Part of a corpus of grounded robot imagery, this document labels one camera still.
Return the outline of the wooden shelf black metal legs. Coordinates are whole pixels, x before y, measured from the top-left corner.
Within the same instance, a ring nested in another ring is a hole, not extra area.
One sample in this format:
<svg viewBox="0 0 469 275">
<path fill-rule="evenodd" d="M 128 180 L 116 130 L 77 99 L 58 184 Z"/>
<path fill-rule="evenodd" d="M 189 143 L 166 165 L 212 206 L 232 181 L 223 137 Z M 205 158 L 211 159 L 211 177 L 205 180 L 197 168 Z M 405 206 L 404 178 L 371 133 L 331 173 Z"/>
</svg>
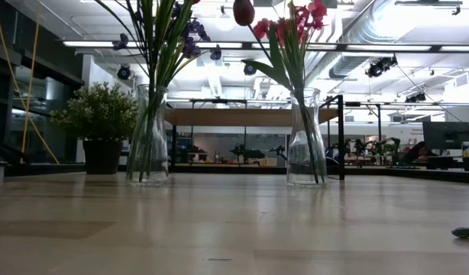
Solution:
<svg viewBox="0 0 469 275">
<path fill-rule="evenodd" d="M 314 100 L 306 105 L 314 111 L 315 126 L 338 119 L 338 149 L 344 150 L 344 100 L 341 95 L 330 97 L 320 102 Z M 296 117 L 289 109 L 255 109 L 255 108 L 178 108 L 170 109 L 165 114 L 166 122 L 173 126 L 173 140 L 179 126 L 203 127 L 289 127 L 294 126 Z M 170 168 L 174 173 L 233 173 L 233 174 L 278 174 L 279 168 L 256 168 L 244 164 L 239 168 L 221 164 L 186 164 L 171 160 Z"/>
</svg>

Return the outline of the black track light cluster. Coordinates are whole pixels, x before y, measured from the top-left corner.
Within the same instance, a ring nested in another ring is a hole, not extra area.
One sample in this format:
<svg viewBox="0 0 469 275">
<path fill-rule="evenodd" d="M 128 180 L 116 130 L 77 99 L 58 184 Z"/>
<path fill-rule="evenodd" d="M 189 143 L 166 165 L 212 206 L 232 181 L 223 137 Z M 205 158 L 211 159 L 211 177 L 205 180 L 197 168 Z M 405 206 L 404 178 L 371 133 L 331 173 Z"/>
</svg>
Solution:
<svg viewBox="0 0 469 275">
<path fill-rule="evenodd" d="M 382 57 L 378 61 L 372 62 L 369 68 L 365 71 L 365 74 L 369 78 L 377 78 L 397 64 L 398 62 L 395 56 Z"/>
</svg>

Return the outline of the white globe ceiling lamp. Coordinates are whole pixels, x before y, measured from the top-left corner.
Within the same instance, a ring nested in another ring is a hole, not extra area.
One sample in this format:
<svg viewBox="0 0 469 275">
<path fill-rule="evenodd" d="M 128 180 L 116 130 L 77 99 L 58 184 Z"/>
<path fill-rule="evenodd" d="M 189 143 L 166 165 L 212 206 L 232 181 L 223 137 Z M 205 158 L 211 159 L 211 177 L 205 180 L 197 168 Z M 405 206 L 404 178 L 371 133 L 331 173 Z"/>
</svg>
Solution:
<svg viewBox="0 0 469 275">
<path fill-rule="evenodd" d="M 220 5 L 214 24 L 221 31 L 230 31 L 235 24 L 232 8 L 227 5 Z"/>
</svg>

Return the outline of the silver ceiling air duct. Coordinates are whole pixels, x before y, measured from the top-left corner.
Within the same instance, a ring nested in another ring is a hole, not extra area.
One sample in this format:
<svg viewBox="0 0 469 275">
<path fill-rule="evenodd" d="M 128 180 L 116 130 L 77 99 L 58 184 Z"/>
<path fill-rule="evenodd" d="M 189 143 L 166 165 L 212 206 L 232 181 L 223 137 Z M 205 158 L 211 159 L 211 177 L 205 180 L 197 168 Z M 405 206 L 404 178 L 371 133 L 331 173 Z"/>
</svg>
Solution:
<svg viewBox="0 0 469 275">
<path fill-rule="evenodd" d="M 399 40 L 407 31 L 393 26 L 397 22 L 396 0 L 371 0 L 370 4 L 342 31 L 338 42 L 344 44 L 382 44 Z M 306 78 L 308 87 L 323 90 L 317 79 L 344 79 L 367 60 L 367 57 L 345 56 L 327 52 Z"/>
</svg>

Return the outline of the purple artificial flower bunch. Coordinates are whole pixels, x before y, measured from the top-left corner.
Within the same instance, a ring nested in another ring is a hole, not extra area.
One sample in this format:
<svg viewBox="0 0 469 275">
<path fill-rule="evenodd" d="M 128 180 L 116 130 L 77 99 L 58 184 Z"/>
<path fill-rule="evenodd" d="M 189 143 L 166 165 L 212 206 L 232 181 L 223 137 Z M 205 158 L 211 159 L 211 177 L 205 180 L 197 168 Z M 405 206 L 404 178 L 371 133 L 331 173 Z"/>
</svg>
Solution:
<svg viewBox="0 0 469 275">
<path fill-rule="evenodd" d="M 115 50 L 133 44 L 139 54 L 134 58 L 146 73 L 137 94 L 138 117 L 128 154 L 126 181 L 131 185 L 161 184 L 168 179 L 168 147 L 165 126 L 168 85 L 189 63 L 210 53 L 221 57 L 220 46 L 201 50 L 209 42 L 205 28 L 192 16 L 200 0 L 113 0 L 124 9 L 131 26 L 120 19 L 103 0 L 93 0 L 126 30 L 113 43 Z"/>
</svg>

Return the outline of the long ceiling light strip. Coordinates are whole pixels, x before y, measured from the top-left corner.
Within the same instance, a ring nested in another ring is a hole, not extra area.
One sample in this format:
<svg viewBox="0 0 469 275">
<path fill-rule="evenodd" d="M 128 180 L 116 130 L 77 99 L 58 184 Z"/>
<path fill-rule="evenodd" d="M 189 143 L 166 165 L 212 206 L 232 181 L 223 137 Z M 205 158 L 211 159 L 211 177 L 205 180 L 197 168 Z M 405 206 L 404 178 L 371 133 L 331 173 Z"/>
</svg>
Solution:
<svg viewBox="0 0 469 275">
<path fill-rule="evenodd" d="M 210 49 L 216 45 L 223 50 L 262 50 L 268 43 L 256 42 L 198 42 L 201 49 Z M 340 53 L 469 53 L 469 44 L 343 44 L 310 43 L 309 51 Z"/>
</svg>

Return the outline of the person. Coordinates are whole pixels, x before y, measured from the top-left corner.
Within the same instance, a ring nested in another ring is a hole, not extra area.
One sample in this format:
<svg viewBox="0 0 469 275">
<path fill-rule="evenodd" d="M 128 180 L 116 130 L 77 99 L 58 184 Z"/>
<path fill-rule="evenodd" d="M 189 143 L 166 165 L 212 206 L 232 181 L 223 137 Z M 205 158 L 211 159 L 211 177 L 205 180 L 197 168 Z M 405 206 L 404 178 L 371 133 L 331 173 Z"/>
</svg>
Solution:
<svg viewBox="0 0 469 275">
<path fill-rule="evenodd" d="M 433 153 L 427 148 L 424 141 L 420 141 L 414 147 L 412 147 L 402 158 L 403 163 L 412 163 L 415 160 L 423 160 L 429 156 L 433 156 Z"/>
</svg>

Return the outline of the blue artificial flower bunch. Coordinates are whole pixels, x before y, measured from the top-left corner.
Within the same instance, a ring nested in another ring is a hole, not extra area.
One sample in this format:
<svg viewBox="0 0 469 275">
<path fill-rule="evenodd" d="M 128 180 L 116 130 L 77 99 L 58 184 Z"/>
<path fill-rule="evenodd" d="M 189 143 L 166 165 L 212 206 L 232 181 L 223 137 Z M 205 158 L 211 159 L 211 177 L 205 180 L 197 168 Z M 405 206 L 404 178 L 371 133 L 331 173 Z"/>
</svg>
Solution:
<svg viewBox="0 0 469 275">
<path fill-rule="evenodd" d="M 137 0 L 128 5 L 134 42 L 144 64 L 146 82 L 137 87 L 139 117 L 132 138 L 127 179 L 133 183 L 159 180 L 167 168 L 164 106 L 167 87 L 183 57 L 182 32 L 192 0 Z"/>
</svg>

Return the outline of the clear glass vase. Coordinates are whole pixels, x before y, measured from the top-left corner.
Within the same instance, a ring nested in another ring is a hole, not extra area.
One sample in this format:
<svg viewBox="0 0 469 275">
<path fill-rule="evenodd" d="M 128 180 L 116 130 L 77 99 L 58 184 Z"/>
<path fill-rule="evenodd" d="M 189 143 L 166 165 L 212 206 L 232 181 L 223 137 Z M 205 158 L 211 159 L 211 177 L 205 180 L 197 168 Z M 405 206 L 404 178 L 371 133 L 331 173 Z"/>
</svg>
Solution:
<svg viewBox="0 0 469 275">
<path fill-rule="evenodd" d="M 319 94 L 304 88 L 291 95 L 292 128 L 287 147 L 286 180 L 289 186 L 312 188 L 327 182 L 327 165 L 319 128 Z"/>
<path fill-rule="evenodd" d="M 167 90 L 136 88 L 138 116 L 128 155 L 126 180 L 132 186 L 158 186 L 169 176 L 165 112 Z"/>
</svg>

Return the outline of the green potted plant black pot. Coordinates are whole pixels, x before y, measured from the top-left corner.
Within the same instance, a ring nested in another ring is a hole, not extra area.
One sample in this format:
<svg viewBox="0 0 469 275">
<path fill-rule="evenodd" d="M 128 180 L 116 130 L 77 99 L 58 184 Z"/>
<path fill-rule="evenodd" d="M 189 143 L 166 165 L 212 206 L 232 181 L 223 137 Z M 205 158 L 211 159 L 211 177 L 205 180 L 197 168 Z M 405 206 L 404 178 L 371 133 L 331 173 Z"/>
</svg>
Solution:
<svg viewBox="0 0 469 275">
<path fill-rule="evenodd" d="M 117 83 L 94 82 L 76 90 L 65 109 L 51 112 L 51 120 L 82 140 L 88 174 L 112 175 L 118 172 L 123 142 L 132 137 L 137 114 L 133 92 Z"/>
</svg>

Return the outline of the black computer monitor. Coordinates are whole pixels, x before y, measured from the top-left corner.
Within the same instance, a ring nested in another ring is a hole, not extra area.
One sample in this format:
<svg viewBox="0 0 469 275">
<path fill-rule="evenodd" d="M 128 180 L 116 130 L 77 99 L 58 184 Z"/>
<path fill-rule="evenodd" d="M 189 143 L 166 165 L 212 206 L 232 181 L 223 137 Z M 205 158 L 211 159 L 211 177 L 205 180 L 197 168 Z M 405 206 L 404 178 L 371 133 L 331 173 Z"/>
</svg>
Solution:
<svg viewBox="0 0 469 275">
<path fill-rule="evenodd" d="M 469 124 L 466 122 L 426 121 L 422 128 L 428 149 L 461 149 L 464 142 L 469 142 Z"/>
</svg>

